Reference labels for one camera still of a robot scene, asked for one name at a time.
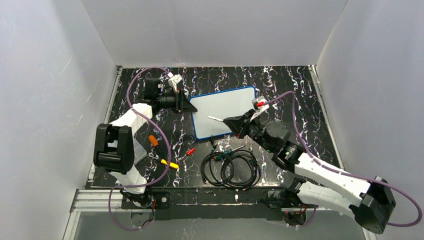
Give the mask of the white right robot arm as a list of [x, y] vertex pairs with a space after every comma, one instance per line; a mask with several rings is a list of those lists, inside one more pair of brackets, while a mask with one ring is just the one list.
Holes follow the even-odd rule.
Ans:
[[304, 204], [316, 205], [353, 218], [362, 228], [382, 234], [396, 207], [385, 179], [359, 179], [325, 161], [309, 156], [304, 147], [290, 142], [290, 131], [279, 120], [265, 125], [254, 109], [222, 122], [239, 139], [251, 138], [273, 154], [272, 161], [281, 169], [313, 180], [294, 185], [294, 195]]

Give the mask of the white red whiteboard marker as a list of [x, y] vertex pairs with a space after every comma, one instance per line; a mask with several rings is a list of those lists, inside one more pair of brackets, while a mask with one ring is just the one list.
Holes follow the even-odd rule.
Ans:
[[214, 121], [223, 122], [223, 119], [221, 119], [221, 118], [217, 118], [217, 117], [210, 116], [210, 115], [208, 115], [206, 117], [209, 118], [209, 119], [211, 119], [211, 120], [214, 120]]

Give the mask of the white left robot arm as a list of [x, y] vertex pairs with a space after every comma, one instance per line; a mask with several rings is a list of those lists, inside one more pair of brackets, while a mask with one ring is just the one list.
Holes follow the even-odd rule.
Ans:
[[134, 134], [161, 109], [177, 114], [197, 112], [177, 87], [182, 79], [180, 74], [173, 75], [164, 86], [158, 78], [147, 78], [129, 111], [96, 128], [93, 164], [114, 176], [131, 195], [143, 195], [148, 183], [135, 167], [135, 162], [142, 159], [139, 153], [142, 146]]

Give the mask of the red marker cap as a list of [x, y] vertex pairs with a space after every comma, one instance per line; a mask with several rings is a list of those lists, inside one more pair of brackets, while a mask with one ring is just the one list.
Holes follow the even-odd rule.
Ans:
[[186, 155], [187, 155], [187, 156], [190, 156], [190, 155], [192, 155], [194, 152], [195, 152], [195, 148], [191, 148], [191, 149], [189, 149], [189, 150], [187, 151]]

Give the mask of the blue framed whiteboard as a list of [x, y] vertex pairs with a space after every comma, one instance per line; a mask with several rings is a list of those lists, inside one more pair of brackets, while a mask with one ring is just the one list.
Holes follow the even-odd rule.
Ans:
[[189, 102], [197, 108], [197, 112], [191, 114], [196, 139], [230, 134], [230, 129], [224, 123], [209, 117], [225, 119], [241, 116], [253, 108], [254, 98], [256, 89], [252, 85], [192, 96]]

